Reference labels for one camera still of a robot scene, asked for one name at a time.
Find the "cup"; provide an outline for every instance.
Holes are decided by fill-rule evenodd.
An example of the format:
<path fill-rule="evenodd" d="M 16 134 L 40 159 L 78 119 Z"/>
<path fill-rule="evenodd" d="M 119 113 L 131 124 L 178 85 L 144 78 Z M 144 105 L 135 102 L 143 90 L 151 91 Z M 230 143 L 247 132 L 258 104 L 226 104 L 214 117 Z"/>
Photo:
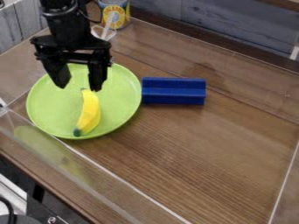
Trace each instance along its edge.
<path fill-rule="evenodd" d="M 112 12 L 115 16 L 110 29 L 118 30 L 124 28 L 131 20 L 130 0 L 98 0 L 100 7 L 100 23 L 106 27 Z"/>

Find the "banana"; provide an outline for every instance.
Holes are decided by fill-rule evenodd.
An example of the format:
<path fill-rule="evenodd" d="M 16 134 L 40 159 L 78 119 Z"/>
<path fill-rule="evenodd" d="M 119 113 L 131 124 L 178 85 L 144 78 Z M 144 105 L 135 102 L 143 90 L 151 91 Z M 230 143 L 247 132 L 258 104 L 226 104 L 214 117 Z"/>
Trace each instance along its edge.
<path fill-rule="evenodd" d="M 75 137 L 88 134 L 99 126 L 100 122 L 99 97 L 96 93 L 83 88 L 82 96 L 83 108 L 76 129 L 74 130 Z"/>

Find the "blue block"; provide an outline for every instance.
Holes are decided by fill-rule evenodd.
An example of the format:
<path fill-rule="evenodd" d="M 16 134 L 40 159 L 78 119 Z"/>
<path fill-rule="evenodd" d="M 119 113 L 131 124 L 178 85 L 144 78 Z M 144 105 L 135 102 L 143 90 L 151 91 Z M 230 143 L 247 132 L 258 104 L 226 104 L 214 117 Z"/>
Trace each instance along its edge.
<path fill-rule="evenodd" d="M 143 103 L 204 105 L 206 88 L 204 79 L 146 77 Z"/>

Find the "yellow banana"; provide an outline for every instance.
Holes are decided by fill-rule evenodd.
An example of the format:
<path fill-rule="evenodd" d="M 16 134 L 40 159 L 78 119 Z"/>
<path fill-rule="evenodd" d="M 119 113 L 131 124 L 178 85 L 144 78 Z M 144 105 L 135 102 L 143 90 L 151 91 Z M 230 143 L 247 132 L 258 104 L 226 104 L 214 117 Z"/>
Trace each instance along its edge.
<path fill-rule="evenodd" d="M 100 122 L 99 97 L 96 93 L 83 88 L 82 96 L 83 108 L 76 129 L 74 130 L 75 137 L 88 134 L 99 126 Z"/>

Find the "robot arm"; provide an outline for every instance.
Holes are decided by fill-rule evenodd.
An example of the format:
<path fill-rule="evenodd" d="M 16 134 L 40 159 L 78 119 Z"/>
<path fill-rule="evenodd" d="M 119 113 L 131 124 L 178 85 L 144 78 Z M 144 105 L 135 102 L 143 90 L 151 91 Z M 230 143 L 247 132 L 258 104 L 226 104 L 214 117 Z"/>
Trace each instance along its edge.
<path fill-rule="evenodd" d="M 36 59 L 55 85 L 66 88 L 71 80 L 67 63 L 88 65 L 91 90 L 99 91 L 111 67 L 111 44 L 95 38 L 90 31 L 86 0 L 42 0 L 42 14 L 47 19 L 51 35 L 31 39 Z M 76 52 L 88 50 L 92 53 Z"/>

